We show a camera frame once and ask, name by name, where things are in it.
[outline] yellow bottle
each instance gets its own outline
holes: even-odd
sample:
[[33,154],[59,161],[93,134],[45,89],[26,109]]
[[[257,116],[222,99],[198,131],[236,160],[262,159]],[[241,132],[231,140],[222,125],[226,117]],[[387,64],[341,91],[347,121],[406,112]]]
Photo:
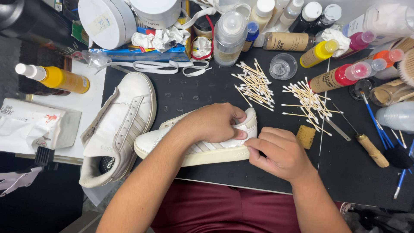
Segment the yellow bottle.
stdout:
[[312,67],[330,58],[338,47],[339,43],[337,40],[322,41],[303,54],[300,63],[305,68]]
[[85,93],[89,89],[89,80],[81,75],[59,69],[54,66],[34,66],[17,64],[16,72],[37,80],[43,85],[75,93]]

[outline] desk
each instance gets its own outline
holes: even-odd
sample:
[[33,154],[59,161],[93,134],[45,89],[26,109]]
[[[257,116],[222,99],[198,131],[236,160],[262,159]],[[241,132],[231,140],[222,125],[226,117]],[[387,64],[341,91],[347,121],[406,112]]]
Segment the desk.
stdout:
[[[273,80],[269,75],[270,61],[279,52],[253,48],[247,53],[242,53],[239,61],[245,61],[247,65],[252,67],[254,57],[257,58],[265,74],[273,81],[269,88],[274,91],[275,111],[271,112],[252,103],[257,113],[259,129],[270,126],[296,133],[300,125],[309,126],[303,117],[282,115],[282,112],[302,114],[299,108],[280,106],[282,103],[298,104],[298,100],[291,93],[282,92],[282,86],[304,80],[305,76],[311,79],[325,73],[328,64],[330,69],[333,69],[341,64],[352,63],[365,57],[369,52],[370,50],[361,51],[340,61],[324,61],[307,69],[299,65],[296,75],[286,81]],[[290,52],[290,54],[299,61],[303,53]],[[164,121],[207,104],[230,102],[241,109],[249,107],[233,86],[239,84],[239,79],[230,75],[231,73],[241,73],[242,70],[236,66],[219,68],[213,60],[210,61],[210,67],[213,69],[203,75],[191,78],[185,77],[181,70],[174,75],[146,73],[154,84],[157,97],[157,115],[151,130],[158,129]],[[102,104],[113,93],[114,88],[124,76],[125,73],[119,70],[107,68]],[[348,94],[347,87],[329,91],[327,96],[332,98],[341,111],[345,112],[354,127],[370,137],[377,148],[383,149],[364,103],[353,100]],[[371,107],[374,112],[379,109],[372,103]],[[332,120],[349,136],[354,135],[352,129],[340,115],[335,114]],[[414,196],[410,194],[410,184],[414,183],[413,175],[408,174],[405,177],[404,186],[398,199],[393,200],[392,196],[399,179],[397,173],[400,170],[392,166],[378,167],[353,137],[352,141],[347,142],[326,122],[323,124],[323,128],[333,136],[329,137],[325,133],[317,132],[313,145],[310,150],[307,150],[307,154],[312,164],[318,169],[322,181],[335,201],[403,211],[412,209]],[[404,136],[407,143],[413,139],[406,134]],[[141,159],[138,158],[134,167],[138,166],[140,162]],[[183,167],[177,174],[177,178],[286,194],[292,192],[287,181],[251,165],[248,160]]]

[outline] sneaker sole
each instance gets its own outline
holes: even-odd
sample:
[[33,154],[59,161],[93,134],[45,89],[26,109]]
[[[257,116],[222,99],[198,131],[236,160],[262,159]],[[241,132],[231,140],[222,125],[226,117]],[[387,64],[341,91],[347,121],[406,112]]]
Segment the sneaker sole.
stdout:
[[[135,143],[134,149],[141,159],[145,159],[148,156],[148,152],[139,148]],[[247,146],[203,151],[186,155],[181,167],[246,160],[249,159],[249,154]]]
[[[152,98],[151,98],[151,101],[152,101],[151,111],[149,113],[149,121],[148,121],[148,124],[146,125],[144,131],[142,132],[142,134],[144,134],[144,133],[146,133],[146,132],[148,132],[150,130],[150,128],[151,128],[151,126],[152,126],[152,124],[154,123],[154,120],[155,120],[155,115],[156,115],[156,96],[155,96],[155,89],[154,89],[154,86],[152,85],[152,82],[151,82],[151,80],[149,79],[148,76],[146,76],[145,74],[143,74],[141,72],[132,72],[132,73],[137,73],[137,74],[142,75],[145,78],[145,80],[147,81],[147,83],[149,85],[149,88],[151,90],[151,96],[152,96]],[[131,159],[129,161],[128,168],[125,170],[124,174],[122,174],[122,176],[120,178],[118,178],[118,179],[116,179],[114,181],[118,181],[118,180],[124,178],[125,176],[129,175],[131,173],[132,167],[134,166],[136,160],[137,160],[137,154],[136,153],[133,153],[133,155],[131,156]]]

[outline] tissue pack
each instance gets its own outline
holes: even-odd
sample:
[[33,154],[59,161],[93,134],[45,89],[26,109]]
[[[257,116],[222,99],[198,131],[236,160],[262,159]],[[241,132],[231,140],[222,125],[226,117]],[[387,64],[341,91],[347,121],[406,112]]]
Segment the tissue pack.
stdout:
[[0,109],[0,151],[34,154],[75,142],[81,112],[6,98]]

